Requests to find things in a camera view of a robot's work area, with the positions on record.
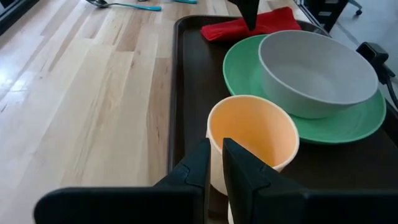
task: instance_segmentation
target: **bowl rim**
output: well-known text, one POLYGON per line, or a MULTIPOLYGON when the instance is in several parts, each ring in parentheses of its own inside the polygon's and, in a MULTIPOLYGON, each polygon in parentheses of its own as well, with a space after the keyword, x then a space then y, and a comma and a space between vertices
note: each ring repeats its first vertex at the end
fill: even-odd
POLYGON ((342 44, 341 42, 338 42, 337 40, 335 40, 335 39, 333 39, 333 38, 331 38, 331 37, 327 37, 327 36, 324 36, 324 35, 321 35, 321 34, 317 34, 317 33, 314 33, 314 32, 309 32, 309 31, 304 31, 304 30, 283 30, 283 31, 278 31, 278 32, 275 32, 275 33, 272 33, 272 34, 269 34, 269 35, 265 36, 265 37, 263 38, 263 40, 260 42, 260 45, 259 45, 259 48, 258 48, 257 52, 258 52, 259 60, 260 60, 260 63, 261 63, 261 65, 262 65, 262 67, 265 68, 265 69, 267 70, 268 74, 269 74, 271 77, 273 77, 278 83, 280 83, 280 84, 283 85, 284 87, 288 88, 290 91, 292 91, 292 92, 294 92, 294 93, 296 93, 296 94, 298 94, 298 95, 300 95, 300 96, 309 98, 309 99, 311 99, 311 100, 315 100, 315 101, 318 101, 318 102, 321 102, 321 103, 328 103, 328 104, 331 104, 331 105, 355 105, 355 104, 362 103, 362 102, 364 102, 364 101, 370 99, 374 94, 376 94, 377 89, 378 89, 378 82, 379 82, 379 79, 378 79, 377 74, 376 74, 376 71, 373 69, 372 65, 371 65, 365 58, 363 58, 362 55, 360 55, 359 53, 357 53, 355 50, 351 50, 350 48, 348 48, 347 46, 345 46, 345 45, 342 44), (318 98, 318 97, 316 97, 316 96, 311 96, 311 95, 302 93, 301 91, 298 91, 298 90, 296 90, 295 88, 291 87, 290 85, 284 83, 282 80, 280 80, 279 78, 277 78, 277 77, 269 70, 268 66, 264 63, 264 61, 263 61, 263 59, 262 59, 262 57, 261 57, 261 46, 262 46, 263 43, 266 41, 266 39, 268 39, 269 37, 272 37, 272 36, 274 36, 274 35, 279 35, 279 34, 285 33, 285 32, 291 32, 291 33, 306 33, 306 34, 308 34, 308 35, 315 35, 315 36, 318 36, 319 38, 325 39, 326 41, 332 41, 332 42, 334 42, 335 44, 338 44, 338 45, 342 46, 342 47, 345 48, 346 50, 349 50, 349 51, 352 51, 352 52, 356 53, 357 56, 360 58, 360 60, 362 60, 363 62, 365 62, 364 65, 366 64, 366 66, 369 67, 368 69, 370 69, 370 71, 372 71, 373 74, 374 74, 374 75, 373 75, 373 77, 374 77, 374 82, 373 82, 373 83, 374 83, 374 86, 373 86, 373 89, 372 89, 371 91, 368 91, 369 94, 366 95, 365 97, 362 97, 360 100, 356 100, 356 101, 344 101, 344 102, 341 102, 341 101, 323 100, 323 99, 318 98))
POLYGON ((284 117, 289 121, 290 126, 293 128, 293 132, 294 132, 294 136, 295 136, 295 146, 294 146, 294 151, 293 153, 291 153, 291 155, 282 163, 273 166, 272 168, 277 170, 280 168, 283 168, 285 166, 287 166, 290 162, 292 162, 292 160, 294 159, 294 157, 297 155, 297 152, 299 151, 299 146, 300 146, 300 136, 299 136, 299 131, 297 130, 297 127, 295 125, 295 123, 293 122, 293 119, 286 113, 286 111, 284 111, 281 107, 279 107, 278 105, 276 105, 275 103, 261 98, 259 96, 254 96, 254 95, 234 95, 234 96, 229 96, 227 98, 222 99, 221 101, 219 101, 216 105, 214 105, 214 107, 211 109, 209 116, 207 118, 207 133, 208 133, 208 138, 211 142, 211 145, 214 146, 216 148, 216 150, 222 155, 223 151, 220 149, 220 147, 217 145, 216 141, 214 140, 213 134, 211 132, 210 129, 210 121, 211 118, 213 117, 213 113, 217 110, 218 107, 220 107, 224 102, 229 101, 229 100, 234 100, 236 98, 253 98, 256 100, 260 100, 263 103, 267 103, 270 104, 271 106, 273 106, 274 108, 276 108, 278 111, 280 111, 284 117))

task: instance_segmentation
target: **bowl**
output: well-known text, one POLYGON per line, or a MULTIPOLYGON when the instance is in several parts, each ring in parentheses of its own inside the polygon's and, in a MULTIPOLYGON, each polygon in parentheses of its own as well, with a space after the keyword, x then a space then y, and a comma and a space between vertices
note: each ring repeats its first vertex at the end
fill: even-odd
POLYGON ((369 62, 324 35, 276 32, 262 40, 258 54, 269 99, 302 118, 331 116, 377 91, 377 75, 369 62))
POLYGON ((206 137, 211 144, 210 183, 225 195, 224 138, 232 138, 279 172, 299 149, 299 134, 290 116, 273 102, 251 95, 218 102, 210 111, 206 137))

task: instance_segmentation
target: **plate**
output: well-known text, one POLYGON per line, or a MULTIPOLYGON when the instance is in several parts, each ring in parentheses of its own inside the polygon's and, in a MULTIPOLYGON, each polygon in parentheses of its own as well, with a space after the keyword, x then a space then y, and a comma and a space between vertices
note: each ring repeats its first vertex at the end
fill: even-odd
MULTIPOLYGON (((226 54, 223 74, 232 95, 255 95, 268 99, 262 90, 261 64, 257 54, 261 40, 257 35, 235 44, 226 54)), ((322 119, 290 115, 300 138, 323 144, 353 142, 377 131, 386 115, 386 102, 380 91, 367 101, 322 119)))

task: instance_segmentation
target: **napkin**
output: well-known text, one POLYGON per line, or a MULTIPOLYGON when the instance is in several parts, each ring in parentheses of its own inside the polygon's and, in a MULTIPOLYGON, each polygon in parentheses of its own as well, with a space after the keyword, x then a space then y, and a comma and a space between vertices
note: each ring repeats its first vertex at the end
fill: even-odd
POLYGON ((248 29, 243 18, 203 26, 201 34, 209 41, 242 40, 260 34, 271 34, 281 30, 301 30, 289 7, 275 9, 257 15, 256 28, 248 29))

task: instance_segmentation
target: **tray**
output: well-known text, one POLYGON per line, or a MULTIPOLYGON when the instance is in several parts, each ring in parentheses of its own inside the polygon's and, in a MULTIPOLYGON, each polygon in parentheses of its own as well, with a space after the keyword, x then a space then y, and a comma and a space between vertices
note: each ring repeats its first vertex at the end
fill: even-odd
MULTIPOLYGON (((188 16, 175 24, 168 170, 206 134, 212 107, 230 96, 222 64, 235 42, 207 42, 200 28, 234 17, 188 16)), ((387 103, 382 127, 360 141, 339 145, 301 142, 282 174, 311 189, 398 189, 398 115, 387 103)), ((227 198, 210 190, 209 213, 226 216, 227 198)))

